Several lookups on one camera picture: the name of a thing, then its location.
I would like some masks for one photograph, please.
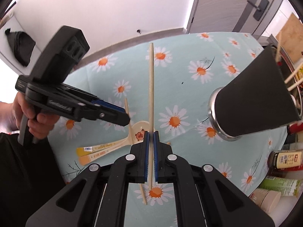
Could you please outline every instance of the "green tube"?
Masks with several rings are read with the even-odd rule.
[[[282,196],[299,197],[302,193],[302,184],[303,180],[267,176],[259,187],[262,189],[279,191],[282,193]]]

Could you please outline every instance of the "screw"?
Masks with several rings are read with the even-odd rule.
[[[213,170],[213,167],[212,167],[211,165],[205,165],[205,166],[203,167],[203,169],[204,169],[204,171],[206,171],[206,172],[211,172],[211,171]]]
[[[99,166],[97,165],[97,164],[91,164],[90,166],[89,166],[89,170],[91,171],[91,172],[95,172],[95,171],[97,171],[99,169]]]
[[[174,154],[170,154],[170,155],[167,156],[167,158],[168,158],[169,160],[176,160],[176,159],[177,159],[177,156],[174,155]]]
[[[136,156],[134,156],[133,154],[128,154],[127,156],[125,156],[126,160],[134,160],[136,158]]]

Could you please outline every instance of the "tablecloth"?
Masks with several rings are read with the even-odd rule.
[[[190,164],[213,165],[246,195],[251,194],[268,171],[270,151],[281,149],[286,128],[223,141],[208,120],[207,104],[211,93],[234,79],[263,48],[250,34],[232,32],[187,34],[153,43],[154,120],[160,140],[171,142],[173,152]],[[105,56],[70,74],[65,83],[121,107],[127,97],[131,121],[148,121],[148,49],[149,43],[143,43]],[[85,168],[78,162],[77,147],[112,142],[127,135],[128,127],[61,117],[48,139],[69,183]],[[130,146],[125,146],[94,162],[107,165],[129,151]],[[147,206],[139,186],[130,185],[125,226],[176,226],[172,184],[154,183],[151,191],[147,184],[144,188]]]

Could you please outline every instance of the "hand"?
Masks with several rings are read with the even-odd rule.
[[[39,113],[37,120],[33,120],[36,115],[34,109],[25,100],[24,94],[18,92],[13,102],[13,117],[18,129],[20,129],[23,114],[28,118],[29,132],[38,139],[46,138],[59,119],[59,116],[55,114]]]

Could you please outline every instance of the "black pants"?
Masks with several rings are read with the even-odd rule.
[[[18,135],[0,133],[0,226],[27,219],[65,184],[47,139],[24,149]]]

